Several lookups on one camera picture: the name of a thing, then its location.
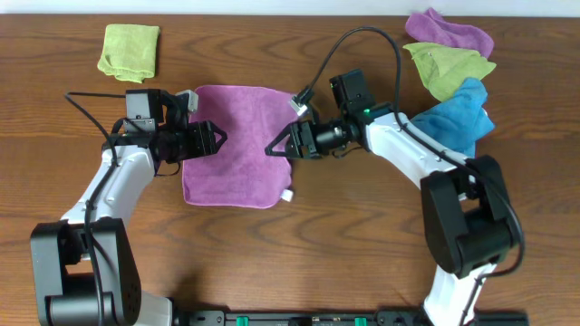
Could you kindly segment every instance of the blue cloth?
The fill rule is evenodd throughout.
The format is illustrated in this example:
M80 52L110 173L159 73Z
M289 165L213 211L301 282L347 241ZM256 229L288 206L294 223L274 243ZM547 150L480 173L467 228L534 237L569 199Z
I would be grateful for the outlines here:
M453 97L411 122L441 145L474 158L475 141L496 127L482 108L487 99L483 83L467 78Z

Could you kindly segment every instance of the brown tabletop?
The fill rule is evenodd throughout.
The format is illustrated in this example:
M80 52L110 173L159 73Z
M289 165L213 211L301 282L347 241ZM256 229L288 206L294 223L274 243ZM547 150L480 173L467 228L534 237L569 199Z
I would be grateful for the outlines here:
M496 42L484 83L496 129L478 154L496 158L527 232L523 268L486 283L480 309L525 309L533 325L580 323L580 21L452 18ZM161 27L157 75L142 85L97 70L111 23ZM0 324L36 324L29 235L60 219L101 161L102 135L66 91L170 92L204 84L300 91L334 41L372 24L400 46L403 17L0 16ZM403 55L401 109L437 102ZM355 35L317 85L315 103L336 114L326 81L362 68L379 101L392 100L395 61L375 34ZM81 99L107 129L118 100ZM368 310L417 306L435 263L423 236L418 189L382 158L299 161L295 200L267 210L184 203L181 178L149 185L128 227L142 287L185 308ZM514 253L508 258L511 262Z

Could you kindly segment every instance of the yellow-green towel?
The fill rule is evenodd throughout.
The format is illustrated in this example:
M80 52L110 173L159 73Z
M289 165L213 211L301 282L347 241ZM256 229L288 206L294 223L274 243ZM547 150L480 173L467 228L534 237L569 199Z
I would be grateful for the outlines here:
M446 101L468 77L479 80L496 68L475 50L450 48L435 43L403 46L411 52L423 85L439 101Z
M97 67L120 81L143 82L155 76L158 26L110 24Z

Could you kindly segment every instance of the purple cloth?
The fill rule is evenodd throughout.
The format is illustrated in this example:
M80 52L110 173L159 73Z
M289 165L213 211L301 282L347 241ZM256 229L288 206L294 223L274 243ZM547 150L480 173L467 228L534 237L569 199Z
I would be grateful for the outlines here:
M264 148L297 119L292 95L261 87L202 86L199 111L190 121L211 120L227 133L216 155L183 162L183 196L188 204L269 208L290 186L286 158Z
M472 25L447 23L433 8L425 14L412 14L405 29L419 42L476 50L486 58L493 50L493 40L487 33Z

